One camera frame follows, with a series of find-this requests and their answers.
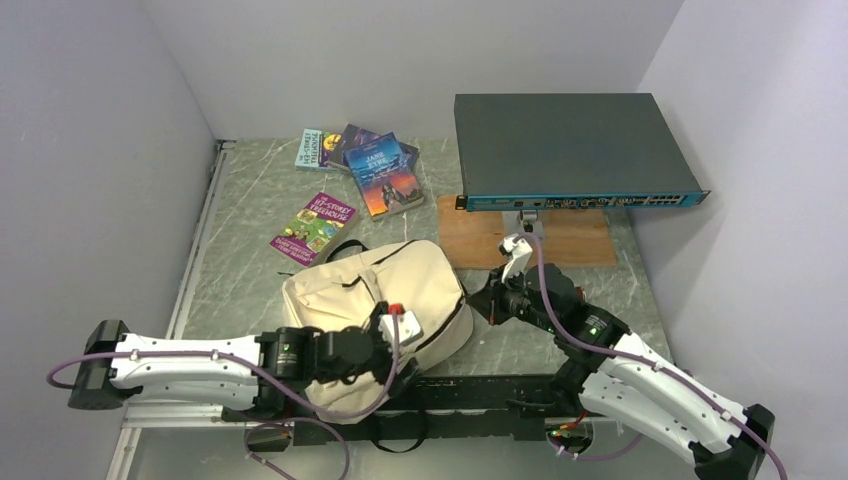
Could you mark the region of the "beige canvas backpack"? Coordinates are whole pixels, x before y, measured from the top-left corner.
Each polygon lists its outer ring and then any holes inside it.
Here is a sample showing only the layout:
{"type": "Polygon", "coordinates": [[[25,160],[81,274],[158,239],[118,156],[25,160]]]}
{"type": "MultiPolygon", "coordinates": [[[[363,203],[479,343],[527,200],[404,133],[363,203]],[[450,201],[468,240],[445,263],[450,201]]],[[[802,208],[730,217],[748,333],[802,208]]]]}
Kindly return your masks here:
{"type": "Polygon", "coordinates": [[[359,327],[373,343],[366,367],[338,357],[307,382],[307,400],[329,423],[363,423],[375,447],[382,429],[373,411],[406,395],[417,410],[419,448],[429,422],[414,381],[448,359],[473,332],[467,293],[444,251],[429,240],[363,249],[340,260],[330,257],[285,280],[287,317],[296,327],[335,336],[359,327]]]}

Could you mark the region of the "Jane Eyre book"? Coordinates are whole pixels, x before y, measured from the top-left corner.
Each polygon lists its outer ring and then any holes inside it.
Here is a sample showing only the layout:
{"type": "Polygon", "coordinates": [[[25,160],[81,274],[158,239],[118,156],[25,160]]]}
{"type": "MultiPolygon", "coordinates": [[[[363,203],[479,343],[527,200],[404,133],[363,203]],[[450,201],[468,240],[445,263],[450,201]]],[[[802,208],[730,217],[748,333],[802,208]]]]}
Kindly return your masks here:
{"type": "Polygon", "coordinates": [[[393,133],[344,152],[372,219],[399,214],[424,202],[424,194],[393,133]]]}

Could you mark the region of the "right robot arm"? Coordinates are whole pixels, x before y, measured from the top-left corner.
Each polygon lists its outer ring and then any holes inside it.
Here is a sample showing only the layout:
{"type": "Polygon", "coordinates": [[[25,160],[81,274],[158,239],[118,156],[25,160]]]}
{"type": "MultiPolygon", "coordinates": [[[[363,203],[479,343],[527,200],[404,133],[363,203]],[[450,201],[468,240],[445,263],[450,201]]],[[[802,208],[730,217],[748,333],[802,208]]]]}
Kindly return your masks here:
{"type": "Polygon", "coordinates": [[[765,459],[786,473],[770,444],[769,409],[744,407],[694,380],[625,322],[588,303],[554,265],[514,276],[495,269],[469,303],[491,325],[520,320],[551,334],[567,357],[543,397],[514,406],[609,417],[665,446],[700,479],[753,479],[765,459]]]}

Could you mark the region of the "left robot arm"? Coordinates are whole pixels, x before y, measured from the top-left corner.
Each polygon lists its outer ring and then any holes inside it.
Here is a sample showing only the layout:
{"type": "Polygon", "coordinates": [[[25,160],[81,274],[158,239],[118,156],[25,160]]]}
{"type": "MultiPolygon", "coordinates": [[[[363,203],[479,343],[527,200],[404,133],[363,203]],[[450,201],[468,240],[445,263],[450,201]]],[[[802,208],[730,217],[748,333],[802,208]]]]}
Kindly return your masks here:
{"type": "Polygon", "coordinates": [[[166,340],[130,331],[122,320],[104,320],[73,360],[77,374],[68,406],[113,410],[134,396],[221,405],[264,420],[293,402],[340,422],[376,410],[399,379],[403,348],[423,335],[415,314],[381,301],[362,326],[329,331],[281,327],[223,340],[166,340]],[[313,383],[351,386],[360,378],[380,386],[361,407],[332,409],[309,400],[313,383]]]}

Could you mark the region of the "wooden board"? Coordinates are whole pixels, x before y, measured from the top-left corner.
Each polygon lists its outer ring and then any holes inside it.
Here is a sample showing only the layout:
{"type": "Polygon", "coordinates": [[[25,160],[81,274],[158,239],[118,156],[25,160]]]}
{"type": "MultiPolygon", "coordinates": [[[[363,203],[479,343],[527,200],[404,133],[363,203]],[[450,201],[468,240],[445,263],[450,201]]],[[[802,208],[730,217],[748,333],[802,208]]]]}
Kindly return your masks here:
{"type": "MultiPolygon", "coordinates": [[[[456,269],[491,270],[506,263],[498,244],[515,233],[515,212],[467,212],[455,195],[437,200],[439,241],[456,269]]],[[[607,220],[599,210],[539,213],[544,259],[560,267],[612,267],[618,263],[607,220]]]]}

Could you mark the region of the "purple treehouse book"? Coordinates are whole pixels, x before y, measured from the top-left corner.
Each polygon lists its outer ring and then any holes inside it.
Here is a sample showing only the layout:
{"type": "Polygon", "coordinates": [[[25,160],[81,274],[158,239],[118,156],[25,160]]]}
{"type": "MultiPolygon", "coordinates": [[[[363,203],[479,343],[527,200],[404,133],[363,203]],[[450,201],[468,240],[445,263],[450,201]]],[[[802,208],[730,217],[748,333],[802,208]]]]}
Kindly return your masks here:
{"type": "Polygon", "coordinates": [[[326,193],[318,193],[269,245],[275,253],[300,266],[311,267],[325,261],[358,220],[358,209],[326,193]]]}

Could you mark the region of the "light blue book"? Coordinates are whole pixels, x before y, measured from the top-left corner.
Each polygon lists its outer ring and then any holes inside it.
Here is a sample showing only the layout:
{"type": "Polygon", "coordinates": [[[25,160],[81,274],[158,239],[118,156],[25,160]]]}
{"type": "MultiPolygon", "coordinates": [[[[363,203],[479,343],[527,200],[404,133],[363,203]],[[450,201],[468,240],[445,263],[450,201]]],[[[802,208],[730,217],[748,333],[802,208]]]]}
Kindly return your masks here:
{"type": "Polygon", "coordinates": [[[334,172],[329,159],[335,150],[341,135],[338,133],[305,129],[301,138],[294,166],[299,170],[334,172]]]}

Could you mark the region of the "dark purple book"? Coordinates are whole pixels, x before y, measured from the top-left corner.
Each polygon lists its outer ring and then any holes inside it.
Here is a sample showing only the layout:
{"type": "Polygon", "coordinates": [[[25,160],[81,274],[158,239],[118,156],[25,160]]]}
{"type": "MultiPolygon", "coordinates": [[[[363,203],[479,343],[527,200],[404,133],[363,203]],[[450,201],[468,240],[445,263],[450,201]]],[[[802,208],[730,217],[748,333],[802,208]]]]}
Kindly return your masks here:
{"type": "MultiPolygon", "coordinates": [[[[336,142],[335,147],[332,149],[327,160],[327,165],[333,170],[350,175],[351,170],[344,157],[344,153],[354,147],[369,143],[378,137],[380,137],[380,134],[378,133],[353,124],[348,124],[340,134],[340,138],[336,142]]],[[[419,149],[403,142],[400,143],[400,146],[406,155],[409,166],[413,168],[419,157],[419,149]]]]}

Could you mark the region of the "metal switch stand bracket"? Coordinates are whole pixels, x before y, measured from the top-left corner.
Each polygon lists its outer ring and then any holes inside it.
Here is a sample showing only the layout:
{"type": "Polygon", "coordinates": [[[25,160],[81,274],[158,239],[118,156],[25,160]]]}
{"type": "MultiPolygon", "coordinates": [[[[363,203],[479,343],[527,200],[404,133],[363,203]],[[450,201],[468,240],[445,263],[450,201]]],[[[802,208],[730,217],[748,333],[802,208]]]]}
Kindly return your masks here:
{"type": "Polygon", "coordinates": [[[537,210],[515,210],[502,213],[506,235],[532,233],[544,238],[544,228],[540,212],[537,210]]]}

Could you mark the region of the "black base frame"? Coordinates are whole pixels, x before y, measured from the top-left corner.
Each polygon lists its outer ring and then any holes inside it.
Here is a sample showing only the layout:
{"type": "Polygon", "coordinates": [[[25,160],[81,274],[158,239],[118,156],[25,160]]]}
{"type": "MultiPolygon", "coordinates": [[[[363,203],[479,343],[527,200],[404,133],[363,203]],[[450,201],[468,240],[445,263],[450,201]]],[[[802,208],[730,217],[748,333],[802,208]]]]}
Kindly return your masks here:
{"type": "Polygon", "coordinates": [[[546,431],[584,412],[574,399],[555,401],[554,376],[420,377],[400,396],[355,424],[331,425],[347,441],[416,441],[508,437],[542,441],[546,431]]]}

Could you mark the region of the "dark network switch box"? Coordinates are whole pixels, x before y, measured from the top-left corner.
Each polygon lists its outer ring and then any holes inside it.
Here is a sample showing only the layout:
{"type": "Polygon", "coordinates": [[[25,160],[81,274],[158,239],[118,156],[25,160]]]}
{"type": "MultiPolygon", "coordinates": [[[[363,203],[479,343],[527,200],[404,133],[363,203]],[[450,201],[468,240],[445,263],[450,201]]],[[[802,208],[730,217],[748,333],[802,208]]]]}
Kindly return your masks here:
{"type": "Polygon", "coordinates": [[[688,208],[709,195],[650,93],[458,94],[473,211],[688,208]]]}

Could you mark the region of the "aluminium rail frame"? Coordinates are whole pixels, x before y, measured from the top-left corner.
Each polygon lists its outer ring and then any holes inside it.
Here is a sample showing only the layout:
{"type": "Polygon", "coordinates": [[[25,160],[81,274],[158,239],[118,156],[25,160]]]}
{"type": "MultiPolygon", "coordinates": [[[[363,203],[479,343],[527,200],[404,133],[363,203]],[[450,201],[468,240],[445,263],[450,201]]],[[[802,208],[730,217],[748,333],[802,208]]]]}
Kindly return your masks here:
{"type": "MultiPolygon", "coordinates": [[[[270,139],[219,139],[215,143],[215,157],[208,170],[208,187],[194,228],[188,260],[180,280],[175,304],[165,332],[168,340],[183,336],[189,319],[191,305],[200,280],[200,272],[212,238],[212,223],[221,204],[231,164],[239,154],[256,145],[268,148],[266,158],[272,160],[298,144],[298,138],[270,139]]],[[[168,400],[132,402],[122,419],[118,441],[106,477],[127,479],[134,459],[139,455],[139,443],[144,432],[158,429],[168,433],[195,432],[206,429],[244,430],[249,424],[227,423],[221,419],[220,407],[202,403],[179,403],[168,400]]]]}

